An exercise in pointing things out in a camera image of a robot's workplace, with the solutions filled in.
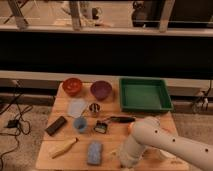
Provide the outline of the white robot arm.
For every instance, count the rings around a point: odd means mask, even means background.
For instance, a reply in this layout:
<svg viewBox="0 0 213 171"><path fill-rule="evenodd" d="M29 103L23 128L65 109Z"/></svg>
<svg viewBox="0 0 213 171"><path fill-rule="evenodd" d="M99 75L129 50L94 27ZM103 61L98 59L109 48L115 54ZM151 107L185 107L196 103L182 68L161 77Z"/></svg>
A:
<svg viewBox="0 0 213 171"><path fill-rule="evenodd" d="M133 123L131 133L119 148L121 165L126 168L137 165L147 146L169 152L203 171L213 171L213 145L173 135L162 129L155 117Z"/></svg>

